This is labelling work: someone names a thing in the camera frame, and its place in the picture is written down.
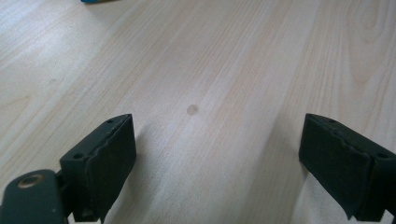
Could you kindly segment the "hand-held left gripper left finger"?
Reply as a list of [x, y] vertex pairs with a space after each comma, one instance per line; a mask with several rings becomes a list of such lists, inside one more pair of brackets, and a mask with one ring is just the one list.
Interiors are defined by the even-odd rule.
[[135, 159], [130, 114], [104, 121], [60, 158], [76, 222], [105, 220]]

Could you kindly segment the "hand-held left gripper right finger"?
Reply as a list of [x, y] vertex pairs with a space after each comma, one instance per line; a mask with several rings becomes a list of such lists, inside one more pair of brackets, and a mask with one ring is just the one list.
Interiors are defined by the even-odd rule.
[[396, 154], [342, 123], [307, 114], [299, 160], [348, 218], [396, 222]]

